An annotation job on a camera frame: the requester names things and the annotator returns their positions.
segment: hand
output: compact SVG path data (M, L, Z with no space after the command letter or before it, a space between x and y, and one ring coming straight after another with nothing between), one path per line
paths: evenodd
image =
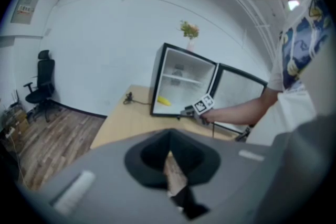
M207 122L215 122L219 121L219 109L210 109L209 111L205 112L201 115L202 118L204 118Z

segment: desk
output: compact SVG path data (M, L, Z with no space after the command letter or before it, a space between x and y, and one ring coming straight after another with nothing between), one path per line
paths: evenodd
M131 85L119 100L116 108L104 121L90 146L91 149L141 133L167 128L184 129L189 132L212 136L212 127L203 127L191 118L178 120L177 118L152 117L149 105L138 103L124 105L125 95L129 92L133 93L135 100L144 103L149 102L148 87ZM229 130L215 128L214 137L217 139L233 140L236 136L236 133Z

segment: flower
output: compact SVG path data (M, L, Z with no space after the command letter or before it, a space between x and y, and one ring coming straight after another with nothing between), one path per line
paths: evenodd
M181 31L183 31L183 36L188 37L189 39L194 39L198 37L198 33L200 32L197 25L191 25L187 21L181 21Z

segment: fridge shelf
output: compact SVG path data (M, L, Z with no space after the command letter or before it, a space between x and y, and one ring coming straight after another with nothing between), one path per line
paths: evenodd
M187 78L183 78L183 77L175 76L175 75L162 74L162 76L167 77L167 78L171 78L171 79L178 79L178 80L186 81L186 82L190 82L190 83L203 84L203 82L200 82L200 81L197 81L197 80L187 79Z

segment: framed sign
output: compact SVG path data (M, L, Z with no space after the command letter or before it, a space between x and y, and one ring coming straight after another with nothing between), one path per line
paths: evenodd
M11 23L27 24L31 22L38 0L19 0L16 4Z

